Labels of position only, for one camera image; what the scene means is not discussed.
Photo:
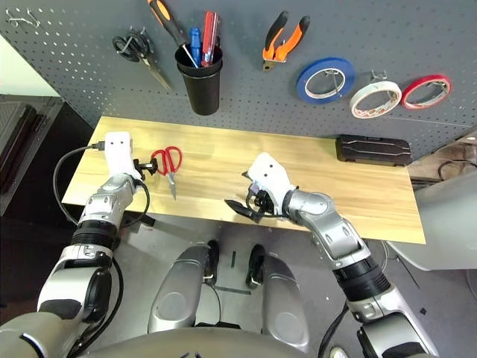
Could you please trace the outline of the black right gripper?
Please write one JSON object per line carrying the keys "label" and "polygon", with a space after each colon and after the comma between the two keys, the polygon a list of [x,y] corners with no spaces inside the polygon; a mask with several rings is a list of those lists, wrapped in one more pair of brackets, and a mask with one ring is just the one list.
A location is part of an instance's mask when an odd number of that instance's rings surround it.
{"label": "black right gripper", "polygon": [[[245,178],[250,178],[248,172],[242,172],[241,175]],[[255,223],[260,223],[262,219],[284,219],[284,215],[275,213],[275,206],[271,197],[265,190],[254,189],[249,186],[245,205],[234,200],[224,201],[235,213],[252,220]]]}

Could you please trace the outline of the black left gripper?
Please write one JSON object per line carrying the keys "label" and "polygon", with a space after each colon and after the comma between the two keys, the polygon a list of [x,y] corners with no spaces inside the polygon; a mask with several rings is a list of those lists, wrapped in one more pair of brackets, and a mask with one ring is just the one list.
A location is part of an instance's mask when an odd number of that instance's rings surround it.
{"label": "black left gripper", "polygon": [[139,159],[133,160],[135,170],[140,174],[141,178],[145,178],[144,171],[148,171],[151,175],[157,172],[157,159],[153,158],[148,163],[140,163]]}

